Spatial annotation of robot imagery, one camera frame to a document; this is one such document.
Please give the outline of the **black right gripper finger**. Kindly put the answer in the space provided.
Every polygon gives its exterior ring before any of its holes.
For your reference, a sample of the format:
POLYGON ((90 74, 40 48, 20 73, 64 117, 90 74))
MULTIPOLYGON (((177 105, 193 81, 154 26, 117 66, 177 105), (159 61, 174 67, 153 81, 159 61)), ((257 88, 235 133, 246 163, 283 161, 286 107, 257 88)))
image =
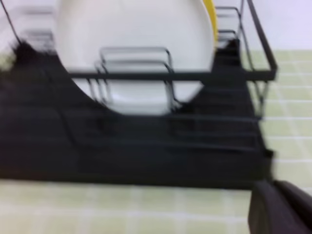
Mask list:
POLYGON ((251 234, 310 234, 312 196, 287 181, 259 181, 248 213, 251 234))

